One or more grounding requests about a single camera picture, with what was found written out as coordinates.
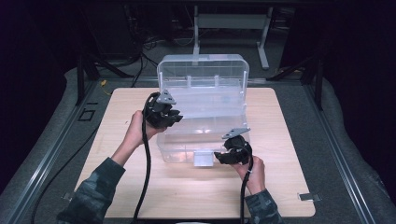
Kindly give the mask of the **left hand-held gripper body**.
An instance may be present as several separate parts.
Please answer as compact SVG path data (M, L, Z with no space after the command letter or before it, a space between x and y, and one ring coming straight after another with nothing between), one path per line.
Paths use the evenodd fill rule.
M143 110L144 119L153 128L168 127L167 118L170 117L169 112L175 103L175 99L168 90L152 93L145 102Z

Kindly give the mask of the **grey aluminium rail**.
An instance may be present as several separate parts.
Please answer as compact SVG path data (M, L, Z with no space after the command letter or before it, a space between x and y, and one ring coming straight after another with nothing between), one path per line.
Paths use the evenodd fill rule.
M45 130L0 194L0 224L22 223L78 124L84 100L77 101L78 85L68 82Z
M330 144L333 160L346 187L349 198L355 207L358 217L360 218L361 224L376 224L374 216L361 193L361 188L358 186L356 178L352 174L344 153L335 138L330 123L327 120L325 113L317 106L313 88L310 86L303 86L303 89L309 103L318 117L322 129L326 134L327 140Z

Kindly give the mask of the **person's left hand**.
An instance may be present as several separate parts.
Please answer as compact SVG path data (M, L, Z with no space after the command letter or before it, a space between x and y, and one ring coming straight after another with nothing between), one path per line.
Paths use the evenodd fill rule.
M129 149L136 149L143 144L143 124L146 125L147 139L150 139L152 136L165 131L165 128L153 128L144 120L142 111L136 110L132 115L131 123L122 141L122 143Z

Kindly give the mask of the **white metal table frame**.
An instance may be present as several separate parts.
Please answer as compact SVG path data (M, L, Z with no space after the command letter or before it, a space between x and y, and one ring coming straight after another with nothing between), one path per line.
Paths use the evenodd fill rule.
M265 52L265 43L270 29L274 9L269 7L265 14L209 14L200 13L199 7L194 7L193 14L193 54L200 53L199 29L252 29L261 30L261 39L256 43L257 51L264 70L269 69Z

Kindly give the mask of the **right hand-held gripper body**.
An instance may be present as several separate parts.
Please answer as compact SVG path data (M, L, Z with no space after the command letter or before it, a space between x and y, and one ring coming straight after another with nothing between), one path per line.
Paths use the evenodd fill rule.
M249 128L232 128L229 132L222 136L225 139L224 147L227 150L234 149L236 163L247 164L250 161L252 155L252 149L248 141L242 136L243 133L247 133Z

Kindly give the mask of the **black metal stand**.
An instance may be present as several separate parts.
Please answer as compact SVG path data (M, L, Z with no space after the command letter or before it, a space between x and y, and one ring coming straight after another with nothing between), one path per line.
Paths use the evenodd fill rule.
M323 62L319 53L304 59L300 63L287 67L273 77L269 77L268 81L279 81L287 77L297 70L302 69L300 83L308 85L314 83L314 102L319 110L322 109L322 84L323 84Z
M122 72L116 66L106 62L94 54L88 52L80 53L78 55L77 66L78 98L76 105L80 105L82 100L85 98L85 77L88 77L89 80L97 80L100 77L97 64L103 66L119 77L131 77L131 75Z

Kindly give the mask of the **small yellow plug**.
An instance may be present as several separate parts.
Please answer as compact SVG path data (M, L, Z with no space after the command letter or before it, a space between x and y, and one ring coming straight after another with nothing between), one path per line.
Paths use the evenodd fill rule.
M111 92L107 91L106 88L105 88L106 84L107 84L107 80L104 79L104 80L102 80L102 81L100 82L100 87L101 87L102 91L103 91L106 95L111 96Z

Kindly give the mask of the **clear plastic tiered storage box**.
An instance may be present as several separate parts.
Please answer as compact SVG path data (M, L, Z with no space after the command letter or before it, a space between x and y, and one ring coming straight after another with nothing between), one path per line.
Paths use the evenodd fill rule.
M246 95L249 65L238 54L166 55L157 67L182 120L157 136L163 160L211 166L233 135L249 139Z

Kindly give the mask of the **person's right hand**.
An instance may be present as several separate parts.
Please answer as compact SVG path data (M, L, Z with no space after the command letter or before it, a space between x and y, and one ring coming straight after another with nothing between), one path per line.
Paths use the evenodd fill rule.
M241 178L245 177L249 168L247 164L232 164L232 167L240 175ZM247 189L251 195L262 192L265 187L265 172L263 160L257 156L253 157L253 166L250 169L250 174L247 182Z

